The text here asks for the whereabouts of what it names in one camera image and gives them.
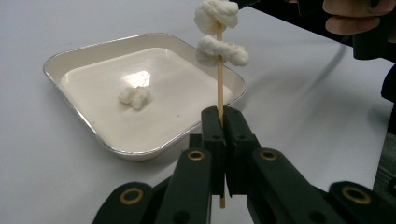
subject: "human hand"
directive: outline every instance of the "human hand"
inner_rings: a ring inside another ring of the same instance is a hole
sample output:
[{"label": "human hand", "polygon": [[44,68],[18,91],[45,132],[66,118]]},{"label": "human hand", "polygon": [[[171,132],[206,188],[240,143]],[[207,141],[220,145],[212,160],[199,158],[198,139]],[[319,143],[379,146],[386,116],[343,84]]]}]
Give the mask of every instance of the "human hand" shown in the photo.
[{"label": "human hand", "polygon": [[[323,10],[333,16],[326,21],[326,29],[338,35],[354,35],[370,31],[380,23],[380,16],[390,13],[396,0],[324,0]],[[393,23],[389,42],[396,43],[396,24]]]}]

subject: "screw hole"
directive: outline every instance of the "screw hole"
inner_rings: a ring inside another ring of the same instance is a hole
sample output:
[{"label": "screw hole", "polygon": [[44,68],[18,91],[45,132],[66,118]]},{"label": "screw hole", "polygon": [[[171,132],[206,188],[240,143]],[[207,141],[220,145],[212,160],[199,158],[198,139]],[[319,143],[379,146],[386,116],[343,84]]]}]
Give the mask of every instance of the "screw hole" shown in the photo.
[{"label": "screw hole", "polygon": [[362,189],[358,189],[351,186],[344,186],[341,189],[343,195],[354,203],[369,204],[371,203],[370,195],[364,192]]},{"label": "screw hole", "polygon": [[192,151],[187,154],[187,157],[192,161],[200,161],[205,157],[205,154],[202,151]]},{"label": "screw hole", "polygon": [[277,154],[270,150],[262,151],[260,153],[260,157],[262,157],[263,159],[268,160],[268,161],[276,161],[277,160]]},{"label": "screw hole", "polygon": [[140,202],[143,198],[143,190],[139,188],[126,189],[120,195],[120,202],[126,205],[131,205]]}]

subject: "cotton ball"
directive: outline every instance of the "cotton ball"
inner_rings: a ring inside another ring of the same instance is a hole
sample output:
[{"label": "cotton ball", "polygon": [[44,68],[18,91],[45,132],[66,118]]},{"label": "cotton ball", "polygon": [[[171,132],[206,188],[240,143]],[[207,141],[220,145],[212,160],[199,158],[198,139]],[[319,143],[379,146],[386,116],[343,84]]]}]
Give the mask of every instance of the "cotton ball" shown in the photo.
[{"label": "cotton ball", "polygon": [[208,2],[207,10],[221,24],[234,28],[238,24],[238,4],[235,2],[206,0]]},{"label": "cotton ball", "polygon": [[195,49],[195,58],[205,66],[214,67],[218,64],[218,56],[221,52],[222,43],[210,35],[200,39]]},{"label": "cotton ball", "polygon": [[131,106],[135,110],[139,110],[143,107],[144,103],[149,97],[149,90],[144,87],[136,87],[132,95]]},{"label": "cotton ball", "polygon": [[217,21],[223,24],[221,31],[227,27],[234,28],[238,23],[238,4],[228,0],[205,0],[195,10],[194,21],[202,33],[215,35],[217,33]]},{"label": "cotton ball", "polygon": [[235,66],[245,66],[249,62],[249,55],[245,48],[235,43],[228,42],[227,46],[222,48],[221,55]]},{"label": "cotton ball", "polygon": [[132,102],[132,95],[134,94],[133,87],[127,87],[119,95],[119,100],[125,104],[130,104]]},{"label": "cotton ball", "polygon": [[131,106],[135,110],[139,110],[143,107],[143,103],[145,103],[146,98],[144,98],[141,95],[137,95],[134,97],[134,99],[131,102]]},{"label": "cotton ball", "polygon": [[143,98],[148,98],[149,97],[149,90],[144,87],[136,87],[135,88],[135,94],[143,96]]},{"label": "cotton ball", "polygon": [[[198,7],[195,11],[194,21],[202,33],[206,35],[215,35],[217,33],[216,19],[203,11],[201,7]],[[225,31],[226,28],[226,26],[221,26],[221,31]]]}]

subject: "square tray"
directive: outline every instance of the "square tray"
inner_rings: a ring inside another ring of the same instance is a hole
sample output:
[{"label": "square tray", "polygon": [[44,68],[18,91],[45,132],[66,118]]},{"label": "square tray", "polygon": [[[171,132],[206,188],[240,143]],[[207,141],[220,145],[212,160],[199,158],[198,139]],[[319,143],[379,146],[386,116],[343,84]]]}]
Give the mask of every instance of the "square tray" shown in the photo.
[{"label": "square tray", "polygon": [[[217,68],[198,64],[194,53],[171,35],[138,35],[60,53],[44,72],[103,146],[143,161],[197,128],[201,111],[217,104]],[[223,73],[229,105],[246,85],[229,68]],[[128,86],[150,90],[141,110],[119,101]]]}]

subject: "wooden skewer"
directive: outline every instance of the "wooden skewer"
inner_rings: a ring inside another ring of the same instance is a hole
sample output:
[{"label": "wooden skewer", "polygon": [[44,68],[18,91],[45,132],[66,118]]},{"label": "wooden skewer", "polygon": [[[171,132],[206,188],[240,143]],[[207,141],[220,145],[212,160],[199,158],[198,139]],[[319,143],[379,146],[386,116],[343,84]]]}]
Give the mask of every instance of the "wooden skewer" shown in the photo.
[{"label": "wooden skewer", "polygon": [[[217,40],[222,41],[221,23],[217,21]],[[221,55],[218,56],[218,111],[220,125],[223,127],[224,116],[224,99],[223,99],[223,62]],[[225,208],[224,194],[220,195],[220,208]]]}]

